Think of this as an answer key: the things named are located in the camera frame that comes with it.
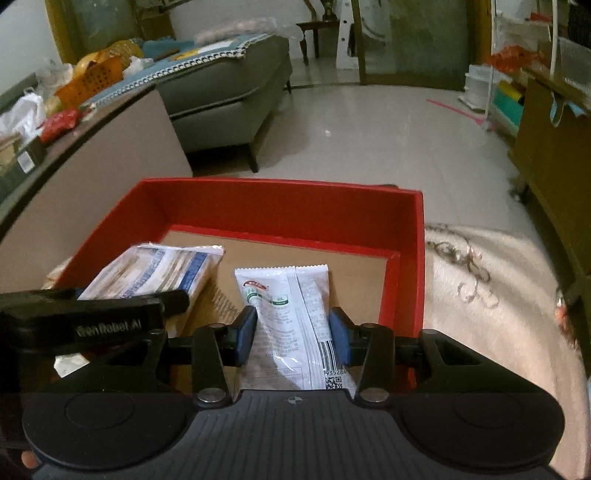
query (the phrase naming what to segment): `white tile floor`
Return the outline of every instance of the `white tile floor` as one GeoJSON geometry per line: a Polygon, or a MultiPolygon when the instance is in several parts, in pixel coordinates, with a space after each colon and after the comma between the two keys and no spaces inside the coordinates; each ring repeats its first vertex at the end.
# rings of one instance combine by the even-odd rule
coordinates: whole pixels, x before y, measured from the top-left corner
{"type": "Polygon", "coordinates": [[[308,65],[304,65],[303,59],[292,59],[291,66],[293,68],[291,74],[291,85],[293,87],[359,83],[358,70],[336,69],[336,57],[315,59],[312,56],[308,65]]]}
{"type": "Polygon", "coordinates": [[[517,174],[494,132],[428,103],[457,108],[457,92],[398,86],[319,86],[285,94],[255,142],[261,171],[243,158],[196,174],[393,183],[424,195],[427,222],[476,225],[541,241],[508,194],[517,174]]]}

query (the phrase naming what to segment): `blue blanket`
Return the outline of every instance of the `blue blanket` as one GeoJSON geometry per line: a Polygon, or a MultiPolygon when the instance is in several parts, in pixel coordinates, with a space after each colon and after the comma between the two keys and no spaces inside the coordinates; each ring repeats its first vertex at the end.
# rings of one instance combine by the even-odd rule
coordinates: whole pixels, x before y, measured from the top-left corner
{"type": "Polygon", "coordinates": [[[121,82],[115,83],[103,90],[93,98],[87,100],[85,105],[89,105],[90,103],[95,103],[97,106],[104,105],[125,92],[129,92],[130,90],[150,83],[162,81],[172,74],[210,63],[215,60],[242,58],[246,54],[246,49],[249,46],[268,37],[268,34],[240,35],[233,38],[231,40],[232,43],[228,46],[221,46],[202,53],[200,50],[207,49],[207,46],[196,49],[193,45],[187,45],[185,48],[182,48],[179,53],[176,53],[167,59],[157,61],[145,70],[131,75],[121,82]]]}

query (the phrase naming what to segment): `blue label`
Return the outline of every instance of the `blue label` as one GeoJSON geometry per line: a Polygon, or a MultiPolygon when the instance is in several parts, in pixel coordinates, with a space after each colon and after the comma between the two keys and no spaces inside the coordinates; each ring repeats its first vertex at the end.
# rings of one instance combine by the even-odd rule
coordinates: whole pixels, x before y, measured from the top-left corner
{"type": "Polygon", "coordinates": [[[164,258],[165,253],[166,252],[164,250],[156,250],[154,258],[150,262],[148,269],[142,274],[140,278],[138,278],[134,282],[132,286],[130,286],[130,288],[123,292],[123,295],[121,295],[122,299],[128,299],[130,297],[133,297],[135,293],[145,285],[145,283],[150,279],[150,277],[154,274],[154,271],[156,271],[156,269],[160,265],[160,262],[164,258]]]}
{"type": "Polygon", "coordinates": [[[194,257],[189,264],[189,268],[185,272],[185,275],[178,286],[180,289],[186,291],[187,293],[189,292],[189,288],[191,288],[191,284],[193,283],[193,280],[195,280],[195,277],[197,276],[197,273],[201,269],[201,265],[203,265],[203,262],[205,262],[206,258],[207,254],[195,252],[194,257]]]}

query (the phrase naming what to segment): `glass door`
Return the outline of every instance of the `glass door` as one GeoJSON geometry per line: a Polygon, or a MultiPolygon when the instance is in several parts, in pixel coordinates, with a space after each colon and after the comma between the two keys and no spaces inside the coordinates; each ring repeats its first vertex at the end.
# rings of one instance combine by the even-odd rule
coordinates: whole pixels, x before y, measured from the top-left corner
{"type": "Polygon", "coordinates": [[[469,0],[353,0],[361,83],[460,90],[469,0]]]}

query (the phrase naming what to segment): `white pipe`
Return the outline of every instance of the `white pipe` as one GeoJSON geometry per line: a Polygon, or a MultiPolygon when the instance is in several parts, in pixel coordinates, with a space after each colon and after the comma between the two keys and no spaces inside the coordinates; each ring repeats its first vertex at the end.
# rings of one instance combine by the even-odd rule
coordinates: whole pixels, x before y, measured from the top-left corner
{"type": "Polygon", "coordinates": [[[552,0],[552,60],[550,76],[556,73],[556,57],[558,56],[558,0],[552,0]]]}
{"type": "MultiPolygon", "coordinates": [[[[495,52],[495,41],[496,41],[496,0],[491,0],[491,54],[495,52]]],[[[488,79],[488,97],[486,98],[486,109],[484,112],[485,118],[488,119],[488,115],[491,112],[491,99],[492,99],[492,84],[494,81],[495,69],[491,67],[491,77],[488,79]]]]}

